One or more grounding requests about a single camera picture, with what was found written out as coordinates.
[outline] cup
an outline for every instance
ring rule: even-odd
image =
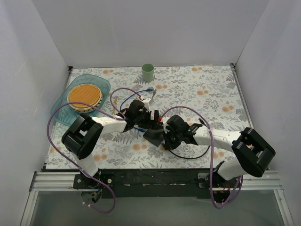
[[[154,77],[154,65],[152,64],[144,64],[142,66],[142,77],[146,82],[152,81]]]

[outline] table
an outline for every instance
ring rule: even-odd
[[[111,92],[120,87],[128,87],[135,91],[153,87],[157,90],[152,110],[162,114],[172,106],[183,105],[201,113],[213,129],[243,130],[248,127],[246,110],[230,66],[180,66],[156,67],[154,80],[146,83],[141,76],[140,67],[120,68],[77,68],[73,69],[69,84],[81,74],[93,74],[107,79],[111,84]],[[117,106],[132,93],[127,90],[116,92]],[[143,93],[144,97],[152,97],[152,93]],[[113,114],[109,99],[102,110]],[[187,109],[171,110],[167,116],[180,115],[188,124],[198,122],[195,113]],[[73,156],[61,143],[67,127],[57,123],[53,132],[54,143],[67,156]],[[174,152],[184,157],[201,155],[207,147],[180,145]],[[100,169],[148,169],[148,168],[209,168],[210,152],[200,159],[186,160],[172,155],[169,151],[150,144],[143,138],[143,133],[130,130],[125,133],[112,133],[102,136],[93,151],[94,159]],[[223,160],[234,157],[231,152],[216,148],[214,166]],[[74,165],[50,147],[46,169],[76,169]]]

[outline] plastic container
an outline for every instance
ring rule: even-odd
[[[103,79],[103,78],[95,76],[95,75],[82,74],[82,75],[78,76],[77,78],[75,78],[74,81],[71,82],[71,84],[64,91],[64,93],[62,93],[62,95],[59,97],[59,99],[56,101],[56,103],[52,106],[51,114],[59,106],[67,103],[67,96],[68,96],[69,92],[71,91],[71,89],[73,89],[74,87],[76,87],[78,85],[85,84],[85,83],[89,83],[89,84],[93,84],[93,85],[97,86],[103,93],[103,99],[97,107],[98,109],[101,109],[106,98],[109,96],[109,91],[111,89],[110,83],[106,79]],[[97,113],[98,113],[98,111],[92,111],[92,112],[88,112],[87,114],[90,116],[96,116]],[[63,125],[70,126],[77,119],[77,117],[80,114],[81,114],[80,112],[75,111],[69,105],[67,105],[67,106],[61,108],[54,115],[53,118],[54,118],[54,120],[56,120],[57,122],[59,122]]]

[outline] wooden disc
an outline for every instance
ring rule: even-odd
[[[69,101],[80,101],[94,105],[101,97],[100,89],[92,84],[81,84],[70,91]],[[76,108],[87,108],[86,105],[72,104]]]

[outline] purple cable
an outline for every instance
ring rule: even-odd
[[[112,93],[111,93],[111,95],[110,95],[110,102],[111,102],[111,105],[113,106],[113,108],[120,114],[120,115],[122,115],[122,117],[124,118],[124,119],[126,119],[126,116],[113,104],[113,101],[112,101],[112,97],[113,97],[113,93],[115,93],[116,91],[118,91],[118,90],[121,90],[121,89],[126,89],[126,90],[130,90],[130,91],[132,91],[133,93],[135,93],[135,94],[137,94],[139,97],[141,97],[141,95],[139,94],[139,93],[137,93],[135,90],[133,90],[133,89],[130,89],[130,88],[125,88],[125,87],[122,87],[122,88],[118,88],[118,89],[116,89],[116,90],[114,90]]]
[[[63,157],[65,157],[67,160],[69,160],[71,163],[73,163],[76,167],[78,167],[79,170],[80,170],[82,173],[84,173],[87,177],[89,177],[89,178],[93,179],[94,181],[98,182],[99,184],[105,186],[105,187],[111,192],[111,194],[112,194],[112,196],[113,196],[113,199],[114,199],[113,206],[112,206],[112,208],[111,208],[110,210],[102,210],[102,209],[100,209],[100,208],[98,208],[98,207],[96,207],[96,206],[94,206],[94,205],[91,205],[90,203],[87,203],[87,202],[84,202],[84,203],[85,203],[86,205],[89,205],[89,206],[91,206],[92,208],[98,210],[98,211],[101,212],[101,213],[110,213],[110,212],[112,212],[112,210],[115,208],[115,205],[116,205],[116,196],[115,196],[113,190],[112,190],[109,186],[107,186],[104,182],[101,182],[100,180],[97,180],[96,178],[94,178],[94,177],[92,177],[91,175],[89,175],[86,171],[84,171],[83,169],[81,169],[80,166],[79,166],[75,161],[73,161],[71,158],[69,158],[69,157],[68,157],[67,155],[65,155],[63,152],[61,152],[61,151],[56,147],[56,145],[52,142],[52,140],[51,140],[50,133],[49,133],[49,128],[50,128],[50,123],[51,123],[52,118],[53,118],[54,115],[58,112],[58,110],[60,110],[62,107],[65,107],[65,106],[71,105],[71,104],[82,104],[82,105],[86,105],[86,106],[92,107],[94,110],[97,110],[97,111],[103,113],[104,115],[106,115],[106,116],[108,116],[108,117],[110,117],[110,118],[114,118],[114,117],[111,116],[111,115],[109,115],[109,114],[107,114],[106,112],[103,112],[102,110],[100,110],[100,109],[98,109],[98,108],[96,108],[96,107],[94,107],[94,106],[92,106],[92,105],[86,104],[86,103],[84,103],[84,102],[69,102],[69,103],[66,103],[66,104],[60,106],[59,108],[57,108],[57,109],[55,110],[55,112],[53,112],[53,114],[50,116],[49,121],[48,121],[48,124],[47,124],[47,137],[48,137],[48,140],[49,140],[50,144],[54,147],[54,149],[55,149],[57,152],[59,152]]]
[[[214,156],[214,142],[213,142],[213,135],[212,135],[212,131],[210,130],[210,125],[209,123],[207,122],[207,120],[201,115],[199,114],[197,111],[193,110],[192,108],[190,107],[185,107],[185,106],[176,106],[176,107],[171,107],[169,108],[168,110],[166,110],[163,115],[161,116],[162,118],[166,115],[167,112],[169,112],[170,110],[172,109],[175,109],[175,108],[186,108],[188,110],[191,110],[193,111],[195,114],[197,114],[205,123],[206,123],[206,126],[209,130],[209,135],[210,135],[210,140],[211,140],[211,157],[210,157],[210,173],[209,173],[209,177],[210,177],[210,183],[209,183],[209,189],[210,189],[210,197],[211,197],[211,202],[212,204],[214,205],[214,207],[216,207],[217,209],[221,209],[223,208],[225,205],[229,204],[230,202],[234,201],[238,194],[240,193],[240,190],[241,190],[241,186],[242,186],[242,182],[243,182],[243,176],[240,176],[232,190],[232,192],[230,193],[230,195],[228,196],[228,198],[226,199],[226,201],[222,204],[222,205],[217,205],[216,202],[214,201],[214,197],[213,197],[213,184],[212,184],[212,180],[213,180],[213,156]],[[235,192],[239,182],[241,181],[240,183],[240,187],[239,187],[239,190],[238,192],[236,193],[236,195],[234,196],[234,198],[230,201],[230,198],[232,197],[233,193]]]

